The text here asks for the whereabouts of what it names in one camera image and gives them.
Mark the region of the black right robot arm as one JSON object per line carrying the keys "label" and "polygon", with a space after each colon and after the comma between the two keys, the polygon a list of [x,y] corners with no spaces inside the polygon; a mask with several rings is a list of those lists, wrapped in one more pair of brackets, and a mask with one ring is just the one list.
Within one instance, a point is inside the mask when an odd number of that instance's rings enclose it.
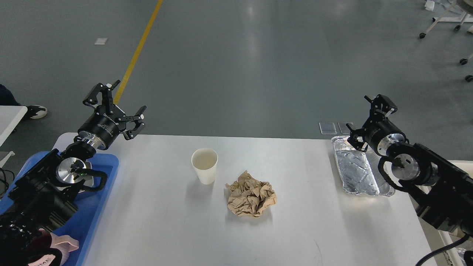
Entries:
{"label": "black right robot arm", "polygon": [[415,200],[418,217],[437,230],[459,228],[471,237],[472,178],[428,147],[410,143],[388,119],[398,109],[389,97],[364,98],[370,103],[369,116],[360,129],[348,126],[348,143],[361,152],[370,147],[380,157],[377,168],[383,179]]}

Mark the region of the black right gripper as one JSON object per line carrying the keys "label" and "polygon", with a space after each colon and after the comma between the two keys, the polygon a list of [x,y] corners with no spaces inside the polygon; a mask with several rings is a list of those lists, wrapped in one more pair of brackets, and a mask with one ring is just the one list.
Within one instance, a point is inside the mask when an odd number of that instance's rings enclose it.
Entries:
{"label": "black right gripper", "polygon": [[346,123],[350,131],[347,141],[355,150],[366,152],[369,146],[377,155],[385,156],[391,145],[407,140],[405,134],[387,119],[398,110],[397,105],[385,95],[373,99],[365,95],[364,98],[370,103],[368,120],[360,129],[353,129],[351,123]]}

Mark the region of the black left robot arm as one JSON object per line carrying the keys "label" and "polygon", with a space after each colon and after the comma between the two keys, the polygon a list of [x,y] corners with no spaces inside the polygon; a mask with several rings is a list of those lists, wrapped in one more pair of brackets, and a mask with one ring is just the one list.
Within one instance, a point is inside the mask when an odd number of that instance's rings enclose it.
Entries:
{"label": "black left robot arm", "polygon": [[59,266],[63,254],[51,246],[32,249],[41,230],[52,232],[64,226],[78,211],[74,203],[81,191],[97,192],[105,188],[108,175],[88,168],[86,162],[97,150],[107,150],[123,134],[135,138],[144,128],[142,106],[127,116],[113,101],[113,90],[120,84],[98,83],[85,97],[83,104],[93,114],[78,129],[64,151],[51,150],[28,170],[7,197],[13,204],[1,215],[1,265],[27,266],[44,256],[49,265]]}

